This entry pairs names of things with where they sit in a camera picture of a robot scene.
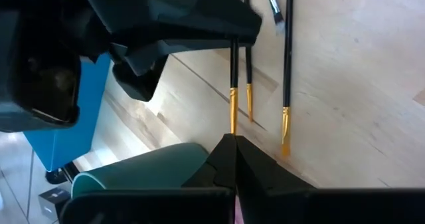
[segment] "light wood grain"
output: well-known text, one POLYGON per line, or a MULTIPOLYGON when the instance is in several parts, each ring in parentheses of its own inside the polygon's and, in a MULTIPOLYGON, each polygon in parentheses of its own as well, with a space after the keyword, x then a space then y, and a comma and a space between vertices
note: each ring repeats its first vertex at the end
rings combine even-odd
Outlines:
MULTIPOLYGON (((253 48, 249 123, 241 51, 238 133, 318 187, 425 185, 425 0, 295 0, 292 156, 279 155, 284 37, 268 0, 253 48)), ((280 0, 284 10, 285 0, 280 0)), ((179 142, 211 151, 229 132, 228 50, 170 57, 153 100, 132 100, 108 78, 95 168, 179 142)))

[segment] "blue panel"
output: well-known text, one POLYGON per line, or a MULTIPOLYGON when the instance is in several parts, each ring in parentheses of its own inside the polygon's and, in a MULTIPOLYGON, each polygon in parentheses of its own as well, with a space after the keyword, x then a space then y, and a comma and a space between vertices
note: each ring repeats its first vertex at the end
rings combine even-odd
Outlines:
POLYGON ((96 64, 82 63, 80 117, 74 127, 24 132, 47 171, 61 168, 90 151, 109 65, 108 55, 102 55, 96 64))

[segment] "teal plastic object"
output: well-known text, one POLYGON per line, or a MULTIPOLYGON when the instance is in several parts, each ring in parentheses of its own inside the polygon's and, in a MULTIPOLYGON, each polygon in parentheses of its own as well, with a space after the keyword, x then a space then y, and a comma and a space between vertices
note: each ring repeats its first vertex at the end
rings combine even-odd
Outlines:
POLYGON ((75 126, 24 132, 47 171, 61 168, 90 151, 110 61, 108 55, 102 55, 96 64, 82 63, 78 93, 80 116, 75 126))
POLYGON ((181 187, 204 164, 208 155, 199 144, 176 144, 85 171, 72 183, 72 198, 104 189, 181 187))

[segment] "gold ferrule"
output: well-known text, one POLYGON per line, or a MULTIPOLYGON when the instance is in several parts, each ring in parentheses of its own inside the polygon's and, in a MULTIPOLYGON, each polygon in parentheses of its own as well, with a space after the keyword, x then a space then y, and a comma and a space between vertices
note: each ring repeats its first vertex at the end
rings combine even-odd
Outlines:
POLYGON ((254 117, 252 116, 252 84, 246 85, 246 98, 248 99, 248 116, 250 122, 253 122, 254 117))
POLYGON ((238 124, 238 88, 230 89, 230 133, 236 134, 238 124))
POLYGON ((290 107, 284 107, 282 116, 282 155, 284 157, 291 155, 291 112, 290 107))

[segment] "wooden table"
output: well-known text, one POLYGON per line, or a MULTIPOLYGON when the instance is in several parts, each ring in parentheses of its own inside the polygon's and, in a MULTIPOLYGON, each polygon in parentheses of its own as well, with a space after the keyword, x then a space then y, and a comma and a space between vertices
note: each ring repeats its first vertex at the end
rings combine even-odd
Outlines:
MULTIPOLYGON (((318 187, 425 185, 425 0, 295 0, 292 156, 280 156, 284 37, 268 0, 247 118, 240 53, 238 134, 318 187)), ((280 0, 285 10, 285 0, 280 0)), ((180 142, 211 151, 229 132, 229 50, 170 56, 153 100, 108 78, 91 169, 180 142)))

